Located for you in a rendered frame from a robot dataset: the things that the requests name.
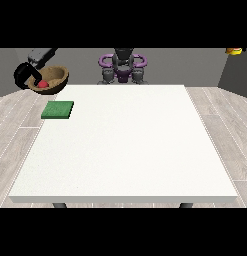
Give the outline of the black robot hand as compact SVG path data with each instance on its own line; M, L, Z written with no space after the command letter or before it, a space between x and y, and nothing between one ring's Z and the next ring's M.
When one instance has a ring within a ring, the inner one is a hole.
M34 77L34 85L37 85L42 80L42 75L30 63L21 63L14 71L15 84L22 90L28 89L25 81L31 76Z

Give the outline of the brown wooden bowl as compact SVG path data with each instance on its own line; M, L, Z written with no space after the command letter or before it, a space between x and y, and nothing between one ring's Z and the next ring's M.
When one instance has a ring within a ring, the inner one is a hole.
M64 89L68 83L69 71L64 66L48 66L39 70L42 79L48 83L45 88L38 88L34 85L34 77L28 80L28 87L41 95L54 95Z

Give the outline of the green square pad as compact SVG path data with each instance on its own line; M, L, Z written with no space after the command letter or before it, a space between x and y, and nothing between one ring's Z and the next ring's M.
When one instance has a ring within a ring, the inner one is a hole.
M41 118L68 119L73 106L73 101L49 101L41 114Z

